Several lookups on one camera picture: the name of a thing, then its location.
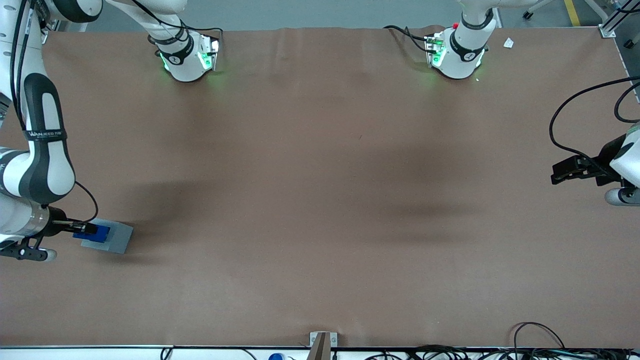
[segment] brown table surface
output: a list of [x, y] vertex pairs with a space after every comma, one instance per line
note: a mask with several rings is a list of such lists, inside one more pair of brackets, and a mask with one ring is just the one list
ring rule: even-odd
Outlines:
[[[398, 35], [225, 33], [220, 71], [178, 83], [141, 33], [53, 34], [78, 180], [135, 234], [123, 256], [61, 234], [43, 243], [53, 263], [0, 259], [0, 343], [295, 345], [325, 329], [508, 345], [539, 321], [570, 347], [637, 346], [638, 210], [549, 181], [571, 155], [550, 117], [625, 76], [614, 41], [499, 29], [453, 81]], [[596, 155], [628, 128], [612, 115], [627, 86], [571, 103], [558, 139]], [[23, 148], [7, 123], [0, 140]], [[93, 211], [80, 189], [57, 206]]]

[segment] black band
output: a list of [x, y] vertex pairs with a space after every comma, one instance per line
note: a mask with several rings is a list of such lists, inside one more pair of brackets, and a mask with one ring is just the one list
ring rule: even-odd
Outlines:
[[180, 25], [181, 25], [180, 31], [178, 31], [178, 33], [172, 38], [168, 38], [168, 39], [164, 39], [164, 40], [158, 40], [158, 39], [156, 39], [154, 37], [151, 37], [151, 39], [153, 39], [153, 41], [154, 41], [154, 43], [156, 45], [171, 45], [176, 41], [180, 41], [180, 38], [185, 33], [184, 23], [182, 22], [182, 20], [180, 20]]
[[0, 158], [0, 193], [13, 196], [9, 192], [7, 192], [6, 188], [4, 187], [4, 170], [11, 160], [13, 160], [16, 156], [22, 155], [24, 153], [26, 153], [26, 151], [12, 151], [8, 154], [5, 153], [5, 155], [2, 155], [2, 157]]
[[64, 129], [59, 130], [26, 130], [23, 131], [24, 138], [30, 142], [58, 142], [67, 139], [67, 132]]
[[470, 61], [474, 61], [478, 55], [484, 50], [484, 45], [475, 50], [467, 49], [463, 47], [456, 41], [456, 30], [451, 33], [451, 37], [449, 38], [449, 42], [451, 43], [451, 49], [460, 56], [460, 60], [468, 63]]
[[100, 12], [98, 14], [91, 16], [84, 12], [77, 0], [53, 0], [53, 4], [56, 6], [58, 11], [64, 16], [67, 20], [71, 22], [91, 22], [96, 21], [100, 13], [102, 13], [102, 5], [100, 5]]
[[469, 24], [468, 22], [465, 21], [465, 16], [462, 15], [462, 26], [464, 26], [467, 29], [471, 29], [471, 30], [482, 30], [484, 28], [486, 28], [487, 25], [489, 25], [489, 23], [491, 22], [491, 20], [493, 20], [493, 10], [489, 9], [487, 10], [487, 12], [485, 13], [486, 16], [484, 18], [484, 22], [480, 25], [473, 25], [473, 24]]
[[184, 59], [186, 59], [187, 56], [189, 56], [193, 51], [193, 37], [191, 37], [191, 35], [187, 35], [187, 38], [187, 46], [185, 46], [182, 50], [173, 54], [161, 51], [160, 53], [162, 54], [163, 58], [166, 61], [170, 62], [172, 65], [182, 65], [182, 63], [184, 63]]

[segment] blue block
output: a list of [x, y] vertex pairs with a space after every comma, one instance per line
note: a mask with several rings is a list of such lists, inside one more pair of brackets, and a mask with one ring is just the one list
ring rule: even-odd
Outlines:
[[98, 227], [98, 231], [95, 234], [74, 233], [74, 237], [76, 239], [89, 240], [96, 243], [104, 243], [105, 241], [107, 241], [107, 236], [109, 235], [109, 230], [111, 230], [111, 228], [102, 225], [96, 226]]
[[124, 254], [125, 250], [127, 250], [129, 239], [131, 239], [133, 227], [122, 224], [120, 222], [104, 220], [100, 218], [93, 219], [91, 223], [98, 226], [99, 232], [101, 227], [106, 227], [108, 229], [106, 239], [104, 240], [104, 242], [97, 242], [91, 241], [88, 238], [84, 238], [82, 240], [81, 246], [108, 252], [115, 252], [116, 254]]

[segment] black cable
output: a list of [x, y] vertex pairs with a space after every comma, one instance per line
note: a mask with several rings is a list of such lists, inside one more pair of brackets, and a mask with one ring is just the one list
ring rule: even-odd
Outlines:
[[422, 40], [422, 41], [424, 41], [424, 37], [419, 37], [419, 36], [417, 36], [417, 35], [413, 35], [413, 34], [411, 34], [409, 31], [405, 31], [404, 29], [401, 29], [400, 27], [395, 26], [395, 25], [387, 25], [387, 26], [385, 26], [383, 29], [393, 29], [393, 30], [398, 30], [398, 31], [400, 31], [401, 33], [403, 33], [405, 36], [412, 37], [412, 38], [414, 38], [414, 39], [416, 39], [416, 40]]
[[516, 351], [518, 351], [518, 333], [520, 332], [520, 330], [522, 330], [523, 327], [527, 326], [527, 325], [535, 325], [537, 327], [541, 327], [543, 329], [546, 329], [548, 332], [551, 332], [557, 339], [557, 342], [560, 344], [560, 346], [562, 348], [566, 348], [564, 345], [564, 342], [562, 341], [562, 339], [560, 338], [560, 336], [558, 336], [558, 334], [556, 334], [555, 331], [553, 331], [550, 327], [539, 323], [539, 322], [523, 322], [520, 323], [520, 326], [516, 329], [516, 331], [513, 333], [513, 349]]
[[622, 100], [624, 100], [630, 92], [634, 91], [634, 89], [639, 86], [640, 82], [633, 84], [628, 89], [626, 89], [625, 92], [622, 93], [622, 95], [620, 95], [618, 101], [616, 101], [616, 105], [613, 107], [613, 115], [616, 117], [616, 119], [629, 124], [635, 124], [636, 122], [640, 121], [640, 119], [629, 120], [620, 116], [620, 104], [622, 103]]
[[560, 144], [559, 142], [556, 141], [556, 137], [554, 136], [554, 124], [556, 123], [556, 118], [558, 117], [558, 115], [560, 114], [560, 111], [562, 111], [562, 109], [572, 100], [574, 100], [576, 97], [586, 93], [586, 92], [590, 92], [592, 90], [597, 90], [599, 88], [603, 88], [605, 86], [609, 86], [609, 85], [615, 85], [615, 84], [619, 84], [619, 83], [624, 83], [626, 81], [635, 81], [635, 80], [640, 80], [640, 76], [632, 76], [629, 78], [624, 78], [624, 79], [617, 79], [617, 80], [612, 80], [612, 81], [607, 81], [606, 83], [602, 83], [602, 84], [598, 84], [595, 86], [592, 86], [590, 88], [586, 88], [584, 90], [581, 90], [580, 92], [577, 92], [575, 94], [573, 94], [571, 97], [569, 97], [569, 99], [565, 100], [562, 105], [560, 105], [560, 107], [556, 110], [556, 112], [554, 113], [554, 116], [551, 118], [551, 121], [549, 122], [549, 138], [551, 139], [551, 142], [557, 146], [558, 148], [568, 151], [568, 152], [572, 152], [574, 154], [580, 155], [583, 158], [587, 159], [594, 167], [598, 168], [600, 171], [602, 171], [604, 174], [606, 174], [609, 177], [612, 178], [617, 178], [617, 176], [614, 176], [613, 174], [611, 174], [608, 170], [604, 169], [603, 167], [600, 166], [600, 164], [598, 164], [594, 159], [592, 159], [591, 157], [589, 157], [587, 154], [583, 153], [582, 151], [578, 151], [576, 149], [573, 149], [571, 147], [568, 146], [564, 146], [562, 144]]
[[399, 356], [394, 355], [394, 354], [388, 354], [386, 352], [383, 352], [383, 353], [378, 354], [378, 355], [369, 356], [368, 358], [366, 358], [364, 360], [377, 360], [377, 358], [381, 357], [381, 356], [391, 357], [392, 359], [395, 359], [395, 360], [405, 360], [402, 357], [399, 357]]
[[616, 11], [619, 12], [619, 13], [639, 13], [640, 9], [624, 10], [623, 8], [620, 8], [620, 9], [616, 9]]
[[15, 22], [15, 27], [13, 29], [13, 42], [11, 44], [11, 56], [9, 59], [9, 77], [11, 81], [11, 96], [13, 97], [13, 108], [15, 108], [16, 116], [18, 117], [18, 121], [20, 122], [21, 128], [25, 128], [24, 120], [22, 118], [22, 110], [20, 108], [20, 99], [17, 97], [16, 88], [15, 88], [15, 60], [16, 60], [16, 52], [18, 51], [18, 38], [20, 37], [20, 27], [22, 26], [22, 13], [24, 13], [24, 9], [27, 6], [27, 0], [22, 0], [20, 2], [20, 8], [18, 9], [17, 20]]
[[251, 356], [253, 358], [253, 360], [258, 360], [251, 352], [249, 352], [249, 350], [244, 348], [244, 349], [242, 349], [242, 351], [244, 351], [247, 354], [249, 354], [249, 356]]
[[31, 33], [31, 17], [33, 16], [34, 6], [35, 1], [30, 2], [29, 14], [27, 15], [27, 24], [24, 27], [24, 37], [22, 38], [22, 49], [20, 49], [20, 58], [18, 59], [18, 74], [16, 76], [18, 82], [15, 84], [16, 103], [18, 109], [20, 109], [20, 117], [18, 119], [20, 120], [20, 127], [23, 131], [25, 131], [27, 128], [24, 124], [24, 119], [22, 118], [22, 92], [20, 89], [22, 85], [22, 65], [24, 63], [24, 54], [27, 51], [27, 41], [29, 41], [29, 34]]
[[207, 31], [207, 30], [217, 30], [220, 32], [220, 34], [223, 33], [223, 30], [221, 28], [192, 28], [191, 26], [188, 26], [186, 24], [182, 24], [182, 25], [174, 25], [174, 24], [170, 24], [168, 22], [165, 22], [163, 20], [158, 19], [158, 17], [151, 12], [151, 10], [149, 10], [146, 6], [142, 5], [138, 0], [131, 0], [138, 8], [140, 8], [142, 11], [144, 11], [145, 13], [147, 13], [147, 15], [151, 16], [152, 18], [154, 18], [156, 21], [158, 21], [160, 24], [164, 24], [167, 26], [171, 26], [173, 28], [177, 28], [177, 29], [186, 29], [186, 30], [193, 30], [193, 31]]
[[76, 185], [80, 186], [80, 188], [82, 188], [82, 190], [84, 190], [84, 192], [86, 192], [86, 194], [89, 195], [89, 197], [91, 198], [91, 201], [93, 201], [93, 206], [95, 207], [95, 213], [93, 214], [93, 216], [89, 220], [83, 221], [84, 223], [87, 223], [98, 217], [98, 212], [100, 211], [100, 208], [98, 207], [98, 202], [95, 200], [95, 197], [89, 191], [89, 189], [85, 188], [84, 185], [82, 185], [77, 181], [76, 181]]
[[160, 360], [169, 360], [171, 353], [173, 352], [173, 348], [166, 347], [160, 351]]
[[393, 29], [393, 30], [398, 30], [398, 31], [400, 31], [404, 36], [409, 37], [409, 38], [411, 39], [411, 41], [413, 42], [413, 44], [414, 44], [416, 47], [418, 47], [418, 49], [420, 49], [420, 50], [424, 51], [425, 53], [429, 53], [429, 54], [435, 54], [435, 53], [436, 53], [436, 51], [434, 51], [434, 50], [429, 50], [429, 49], [426, 49], [426, 48], [424, 48], [424, 47], [420, 46], [420, 44], [418, 44], [418, 42], [417, 42], [416, 40], [424, 41], [424, 37], [418, 37], [417, 35], [411, 34], [411, 31], [409, 31], [409, 27], [408, 27], [408, 26], [406, 26], [406, 27], [404, 28], [404, 30], [402, 30], [401, 28], [398, 28], [398, 27], [397, 27], [397, 26], [395, 26], [395, 25], [387, 25], [387, 26], [385, 26], [385, 27], [384, 27], [384, 29]]

